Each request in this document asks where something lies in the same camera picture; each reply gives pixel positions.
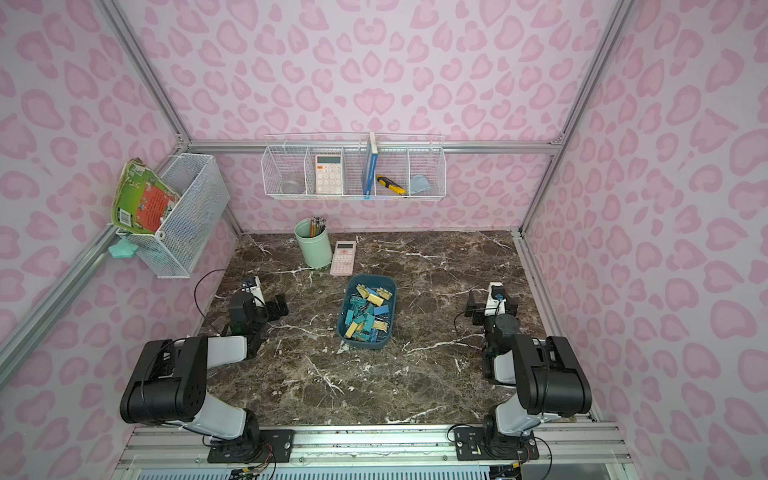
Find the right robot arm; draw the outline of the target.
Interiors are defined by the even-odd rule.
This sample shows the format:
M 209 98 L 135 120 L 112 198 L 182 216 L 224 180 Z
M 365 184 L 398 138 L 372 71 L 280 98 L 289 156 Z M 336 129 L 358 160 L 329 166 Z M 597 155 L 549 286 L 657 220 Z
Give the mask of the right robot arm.
M 534 442 L 535 428 L 592 407 L 591 386 L 569 341 L 523 334 L 517 313 L 518 301 L 501 282 L 489 284 L 484 301 L 469 296 L 464 312 L 483 328 L 485 378 L 515 390 L 484 420 L 483 440 L 498 449 Z

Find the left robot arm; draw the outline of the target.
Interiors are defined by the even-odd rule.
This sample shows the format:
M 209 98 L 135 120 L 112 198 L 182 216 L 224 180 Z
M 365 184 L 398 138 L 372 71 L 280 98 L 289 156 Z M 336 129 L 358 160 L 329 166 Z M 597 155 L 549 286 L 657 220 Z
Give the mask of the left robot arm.
M 265 301 L 246 288 L 232 297 L 230 333 L 146 343 L 119 405 L 128 424 L 177 426 L 210 440 L 214 452 L 253 456 L 263 448 L 255 414 L 207 390 L 210 369 L 257 356 L 268 323 L 289 314 L 286 298 Z

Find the teal plastic storage box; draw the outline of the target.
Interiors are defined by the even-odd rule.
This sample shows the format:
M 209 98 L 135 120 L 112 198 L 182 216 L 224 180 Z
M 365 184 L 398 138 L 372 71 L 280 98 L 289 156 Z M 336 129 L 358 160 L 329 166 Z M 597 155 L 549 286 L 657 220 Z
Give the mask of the teal plastic storage box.
M 348 283 L 337 335 L 356 348 L 381 350 L 392 338 L 397 301 L 393 278 L 361 274 Z

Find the mint green pencil cup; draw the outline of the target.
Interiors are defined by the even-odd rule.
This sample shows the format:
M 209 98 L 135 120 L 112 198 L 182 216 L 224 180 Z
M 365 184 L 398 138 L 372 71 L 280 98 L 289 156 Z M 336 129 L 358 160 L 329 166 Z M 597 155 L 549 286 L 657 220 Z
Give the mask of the mint green pencil cup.
M 321 235 L 315 238 L 309 237 L 310 220 L 312 218 L 299 221 L 294 228 L 294 234 L 306 265 L 313 269 L 321 269 L 331 264 L 333 252 L 326 224 L 325 230 Z

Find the pink calculator on table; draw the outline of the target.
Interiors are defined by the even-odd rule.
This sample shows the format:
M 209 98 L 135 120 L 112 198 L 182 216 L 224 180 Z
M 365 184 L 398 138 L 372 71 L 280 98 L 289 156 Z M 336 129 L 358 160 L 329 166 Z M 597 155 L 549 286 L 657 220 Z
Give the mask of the pink calculator on table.
M 354 272 L 356 241 L 337 241 L 333 253 L 330 274 L 335 277 L 352 276 Z

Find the pencils in cup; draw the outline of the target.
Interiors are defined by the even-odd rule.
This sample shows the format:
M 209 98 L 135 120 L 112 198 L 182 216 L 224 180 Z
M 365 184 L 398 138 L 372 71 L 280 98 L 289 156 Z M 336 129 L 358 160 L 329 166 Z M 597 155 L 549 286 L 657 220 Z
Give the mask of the pencils in cup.
M 325 219 L 322 217 L 313 217 L 310 220 L 309 237 L 315 238 L 321 235 L 325 230 Z

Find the clear tape roll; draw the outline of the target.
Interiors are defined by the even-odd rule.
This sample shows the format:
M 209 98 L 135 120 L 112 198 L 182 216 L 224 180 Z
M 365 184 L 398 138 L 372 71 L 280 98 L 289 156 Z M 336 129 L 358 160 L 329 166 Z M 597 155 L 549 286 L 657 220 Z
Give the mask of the clear tape roll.
M 282 177 L 280 193 L 283 195 L 303 195 L 306 193 L 306 181 L 303 175 L 288 174 Z

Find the white calculator in basket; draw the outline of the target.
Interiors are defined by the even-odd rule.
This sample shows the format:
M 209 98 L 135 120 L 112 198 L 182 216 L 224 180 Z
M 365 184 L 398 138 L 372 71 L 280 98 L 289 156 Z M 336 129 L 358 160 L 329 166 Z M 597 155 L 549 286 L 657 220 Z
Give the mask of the white calculator in basket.
M 315 157 L 315 191 L 318 195 L 344 194 L 343 158 L 340 154 Z

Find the white mesh side basket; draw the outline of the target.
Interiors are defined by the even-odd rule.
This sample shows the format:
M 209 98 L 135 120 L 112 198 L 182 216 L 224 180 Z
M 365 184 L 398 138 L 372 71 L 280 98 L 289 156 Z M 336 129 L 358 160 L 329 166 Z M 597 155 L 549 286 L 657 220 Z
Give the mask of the white mesh side basket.
M 183 153 L 160 175 L 180 195 L 152 233 L 126 233 L 137 256 L 159 278 L 188 278 L 230 200 L 211 155 Z

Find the yellow utility knife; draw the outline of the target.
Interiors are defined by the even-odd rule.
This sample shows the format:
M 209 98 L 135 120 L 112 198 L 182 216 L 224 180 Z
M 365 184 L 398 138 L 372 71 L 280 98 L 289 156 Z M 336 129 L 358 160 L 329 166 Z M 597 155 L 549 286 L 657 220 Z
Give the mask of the yellow utility knife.
M 405 188 L 403 188 L 402 186 L 400 186 L 399 184 L 392 181 L 386 176 L 379 175 L 376 177 L 376 180 L 379 185 L 393 192 L 396 195 L 405 196 L 407 194 L 407 190 Z

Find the mint star-shaped hook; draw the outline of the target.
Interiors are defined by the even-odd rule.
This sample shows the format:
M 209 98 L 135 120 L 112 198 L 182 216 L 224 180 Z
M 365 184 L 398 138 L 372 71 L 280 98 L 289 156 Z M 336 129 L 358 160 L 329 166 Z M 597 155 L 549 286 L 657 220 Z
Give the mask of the mint star-shaped hook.
M 122 237 L 108 247 L 108 252 L 114 259 L 131 259 L 137 255 L 138 249 L 139 247 L 127 237 Z

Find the blue book in basket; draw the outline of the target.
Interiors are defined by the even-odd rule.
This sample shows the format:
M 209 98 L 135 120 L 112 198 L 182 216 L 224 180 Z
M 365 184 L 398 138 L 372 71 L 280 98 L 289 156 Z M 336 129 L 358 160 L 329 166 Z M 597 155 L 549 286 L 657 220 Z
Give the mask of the blue book in basket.
M 379 149 L 374 132 L 369 133 L 366 150 L 366 160 L 362 169 L 362 192 L 364 199 L 370 199 L 374 194 L 374 183 L 376 180 L 376 168 L 379 158 Z

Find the green red booklet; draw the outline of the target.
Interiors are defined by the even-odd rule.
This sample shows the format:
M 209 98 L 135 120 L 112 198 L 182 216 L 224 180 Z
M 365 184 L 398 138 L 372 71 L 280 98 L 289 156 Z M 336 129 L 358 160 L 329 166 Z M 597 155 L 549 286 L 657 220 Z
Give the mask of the green red booklet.
M 154 235 L 181 196 L 139 158 L 121 173 L 112 204 L 112 223 L 131 234 Z

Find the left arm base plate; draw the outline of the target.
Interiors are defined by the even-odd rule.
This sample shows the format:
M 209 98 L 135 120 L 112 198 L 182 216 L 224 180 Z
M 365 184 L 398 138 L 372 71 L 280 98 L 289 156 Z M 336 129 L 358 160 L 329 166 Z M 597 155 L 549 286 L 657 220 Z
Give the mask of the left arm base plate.
M 267 429 L 256 440 L 241 437 L 235 440 L 212 440 L 207 456 L 209 464 L 255 465 L 270 460 L 272 463 L 290 461 L 296 431 Z

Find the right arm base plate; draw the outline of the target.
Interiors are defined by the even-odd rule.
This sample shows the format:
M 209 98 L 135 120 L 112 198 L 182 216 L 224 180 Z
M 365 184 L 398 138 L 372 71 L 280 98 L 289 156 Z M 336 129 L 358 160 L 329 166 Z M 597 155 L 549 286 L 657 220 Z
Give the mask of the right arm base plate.
M 459 461 L 504 460 L 528 462 L 540 458 L 532 435 L 510 437 L 487 434 L 483 428 L 466 424 L 454 425 L 447 432 Z

